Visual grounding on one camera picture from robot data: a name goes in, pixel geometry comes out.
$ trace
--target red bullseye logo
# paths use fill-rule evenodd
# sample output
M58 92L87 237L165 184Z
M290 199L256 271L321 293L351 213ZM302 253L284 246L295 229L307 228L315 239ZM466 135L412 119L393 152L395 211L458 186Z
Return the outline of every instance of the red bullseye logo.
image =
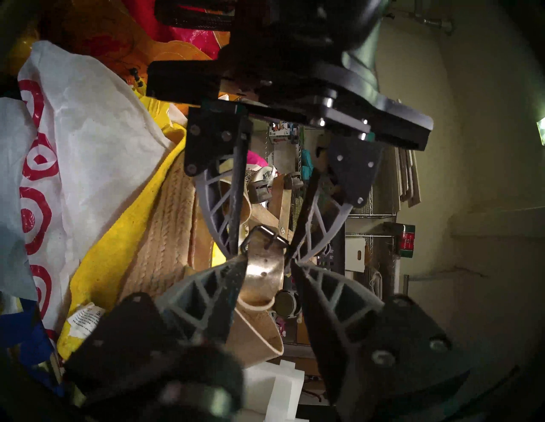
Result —
M23 163L23 176L34 181L55 176L58 172L57 155L53 152L47 137L43 133L38 133Z
M25 238L27 255L32 255L40 249L45 232L51 223L51 209L44 194L31 187L20 187L21 222Z
M47 270L40 265L31 265L31 272L34 276L36 291L38 292L40 318L44 319L51 297L51 277Z
M28 112L34 120L36 127L40 126L41 115L44 112L44 95L41 92L38 82L24 79L19 81L21 98L28 108Z

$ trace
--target beige wall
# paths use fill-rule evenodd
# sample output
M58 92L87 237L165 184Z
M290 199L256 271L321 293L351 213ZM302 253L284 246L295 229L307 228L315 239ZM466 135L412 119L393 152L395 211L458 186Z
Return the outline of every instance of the beige wall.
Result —
M409 288L470 352L476 369L461 392L468 398L524 365L543 332L545 238L517 232L527 225L515 220L505 236L501 228L511 225L499 210L545 203L545 148L536 128L545 117L545 78L502 9L486 0L452 4L456 30L436 35L437 42L386 25L377 67L383 93L435 121L429 146L417 157L423 202L399 213L399 221L416 224L417 240L402 274L451 264L469 270ZM493 221L485 226L495 232L464 233L464 221L476 218L465 211L486 211ZM452 237L445 226L452 215L463 236Z
M400 20L383 21L376 63L380 91L434 121L426 150L416 153L422 203L412 208L402 204L397 218L416 225L414 257L402 259L401 273L423 274L455 264L448 220L467 207L468 179L459 147L461 128L439 45L431 32L417 24L406 21L401 29Z
M545 78L497 5L452 2L456 30L440 48L464 130L474 209L545 205Z

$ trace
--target bolt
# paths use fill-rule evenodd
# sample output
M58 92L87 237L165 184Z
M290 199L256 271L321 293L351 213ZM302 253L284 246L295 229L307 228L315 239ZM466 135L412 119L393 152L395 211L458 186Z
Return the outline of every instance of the bolt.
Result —
M231 139L233 139L233 136L231 135L231 132L223 131L221 132L221 139L223 142L229 142Z
M325 120L322 119L322 118L315 118L315 119L311 119L310 122L308 122L311 126L320 126L320 127L324 127L325 126Z
M395 297L393 299L393 302L396 305L398 305L400 308L406 308L406 307L410 306L410 302L407 299L403 298L403 297Z
M322 106L326 106L327 108L333 107L333 98L331 97L322 97L319 95L316 95L314 97L314 104L321 104Z
M193 176L197 172L197 166L194 164L188 164L185 167L185 172L188 176Z
M450 350L450 345L443 339L433 339L429 342L429 348L434 352L444 353Z
M194 136L199 136L201 134L201 128L198 127L197 125L191 125L191 127L189 128L189 131Z
M396 357L388 350L375 350L371 354L371 359L375 365L381 366L382 368L390 368L396 363Z

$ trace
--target white plastic bag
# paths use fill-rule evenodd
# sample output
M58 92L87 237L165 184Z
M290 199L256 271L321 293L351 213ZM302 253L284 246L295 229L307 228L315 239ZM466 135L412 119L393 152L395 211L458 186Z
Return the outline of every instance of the white plastic bag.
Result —
M173 145L92 57L36 42L18 79L38 128L21 182L27 252L44 326L59 332L70 277Z

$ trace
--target teal object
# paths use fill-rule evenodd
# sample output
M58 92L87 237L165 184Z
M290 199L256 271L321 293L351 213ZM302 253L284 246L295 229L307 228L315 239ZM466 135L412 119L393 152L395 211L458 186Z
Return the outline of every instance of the teal object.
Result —
M303 180L310 179L314 166L312 165L312 160L310 158L310 151L304 149L301 151L301 178Z
M301 151L301 164L303 166L310 167L311 170L314 169L314 166L312 165L312 160L310 158L310 151L307 149Z
M301 178L303 180L310 179L311 174L312 174L312 169L309 166L301 166Z

